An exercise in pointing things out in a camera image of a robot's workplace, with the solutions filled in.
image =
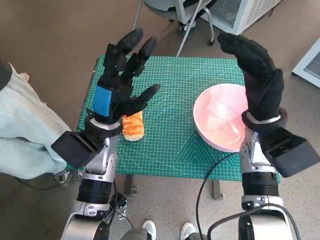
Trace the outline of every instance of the black cable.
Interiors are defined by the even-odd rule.
[[[270,10],[270,12],[269,12],[269,18],[272,16],[272,14],[274,14],[274,10],[275,10],[275,6]]]
[[[132,224],[132,221],[130,221],[130,219],[129,219],[127,216],[121,214],[121,213],[118,212],[118,211],[117,211],[116,213],[119,214],[121,217],[125,218],[125,219],[130,223],[130,225],[131,225],[131,227],[132,227],[133,229],[135,228],[134,225]]]
[[[227,158],[229,158],[229,157],[231,157],[231,156],[233,156],[235,154],[237,154],[237,152],[233,152],[233,153],[221,158],[219,161],[217,161],[213,165],[213,167],[207,172],[207,174],[206,174],[206,176],[205,176],[205,178],[203,180],[203,183],[202,183],[202,185],[200,187],[200,190],[199,190],[199,193],[198,193],[198,197],[196,198],[195,218],[196,218],[196,224],[197,224],[198,229],[199,229],[199,235],[200,235],[201,240],[204,240],[204,235],[203,235],[203,233],[201,231],[201,226],[200,226],[200,221],[199,221],[199,202],[200,202],[200,196],[201,196],[202,190],[204,189],[205,183],[208,180],[210,174],[214,171],[214,169],[218,166],[218,164],[221,163],[223,160],[225,160],[225,159],[227,159]]]
[[[31,189],[36,189],[36,190],[39,190],[39,191],[48,191],[48,190],[52,190],[52,189],[55,189],[57,187],[60,187],[62,185],[62,183],[58,184],[58,185],[54,185],[54,186],[51,186],[51,187],[45,187],[45,188],[41,188],[41,187],[36,187],[36,186],[32,186],[32,185],[29,185],[28,183],[22,181],[21,179],[17,178],[17,177],[14,177],[19,183],[31,188]]]
[[[297,227],[297,224],[294,220],[294,218],[292,217],[292,215],[290,214],[290,212],[283,206],[281,205],[278,205],[278,204],[274,204],[274,203],[266,203],[266,204],[262,204],[258,207],[255,207],[253,209],[250,209],[250,210],[247,210],[247,211],[243,211],[243,212],[240,212],[240,213],[237,213],[237,214],[234,214],[234,215],[231,215],[231,216],[228,216],[228,217],[225,217],[217,222],[215,222],[214,224],[212,224],[209,229],[208,229],[208,233],[207,233],[207,239],[208,240],[212,240],[211,239],[211,232],[216,228],[218,227],[220,224],[223,224],[227,221],[230,221],[230,220],[233,220],[233,219],[237,219],[237,218],[240,218],[240,217],[244,217],[244,216],[248,216],[250,214],[254,214],[256,212],[258,212],[260,209],[264,208],[264,207],[268,207],[268,206],[272,206],[272,207],[277,207],[277,208],[280,208],[281,210],[284,211],[284,213],[288,216],[288,218],[290,219],[291,223],[292,223],[292,226],[293,226],[293,229],[294,229],[294,232],[295,232],[295,237],[297,240],[301,240],[301,237],[300,237],[300,233],[299,233],[299,230],[298,230],[298,227]]]
[[[117,191],[117,186],[116,186],[116,181],[113,180],[113,188],[114,188],[114,195],[115,195],[115,200],[114,200],[114,209],[109,221],[109,227],[111,226],[112,222],[114,221],[115,215],[116,215],[116,211],[117,211],[117,207],[118,207],[118,191]]]

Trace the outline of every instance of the chair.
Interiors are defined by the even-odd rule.
[[[184,7],[184,2],[186,0],[140,0],[139,5],[137,7],[137,11],[134,18],[133,28],[136,28],[137,19],[139,16],[140,8],[142,2],[146,5],[146,7],[152,11],[153,13],[167,18],[169,20],[178,20],[181,24],[187,26],[187,30],[180,44],[179,50],[176,54],[179,57],[181,50],[185,44],[185,41],[189,35],[191,26],[195,22],[197,14],[203,10],[209,19],[209,27],[211,31],[211,39],[208,41],[210,46],[214,45],[214,28],[213,28],[213,20],[209,9],[206,7],[210,2],[215,2],[215,0],[199,0],[189,6]]]

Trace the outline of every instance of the blue strap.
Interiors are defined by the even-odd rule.
[[[100,86],[96,86],[93,95],[93,111],[101,116],[109,116],[109,106],[112,92]]]

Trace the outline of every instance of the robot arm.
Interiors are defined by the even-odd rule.
[[[85,119],[84,130],[66,131],[52,148],[73,168],[84,167],[78,196],[65,225],[62,240],[107,240],[111,219],[109,197],[118,166],[117,145],[123,115],[130,116],[147,106],[160,85],[140,96],[131,96],[133,77],[139,76],[155,48],[151,37],[127,61],[126,55],[142,39],[141,29],[133,30],[116,45],[109,44],[104,56],[104,72],[93,96],[93,114]]]
[[[241,206],[245,211],[260,208],[239,218],[239,240],[292,240],[277,172],[290,177],[320,162],[320,157],[305,138],[284,129],[287,113],[280,108],[283,72],[275,67],[268,51],[253,40],[230,33],[220,34],[218,41],[223,52],[237,59],[248,102],[248,110],[242,114],[246,129],[239,150]],[[215,226],[209,228],[208,240]]]

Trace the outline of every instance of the green cutting mat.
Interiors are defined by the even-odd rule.
[[[84,109],[92,109],[92,100],[104,57],[97,60]],[[193,105],[205,89],[222,83],[244,84],[236,60],[153,56],[145,70],[133,80],[133,94],[139,95],[153,84],[159,92],[143,110],[142,140],[129,142],[121,135],[118,144],[118,173],[183,178],[204,178],[213,163],[228,153],[207,145],[196,132]],[[87,116],[82,111],[78,129]],[[241,180],[238,154],[219,164],[211,178]]]

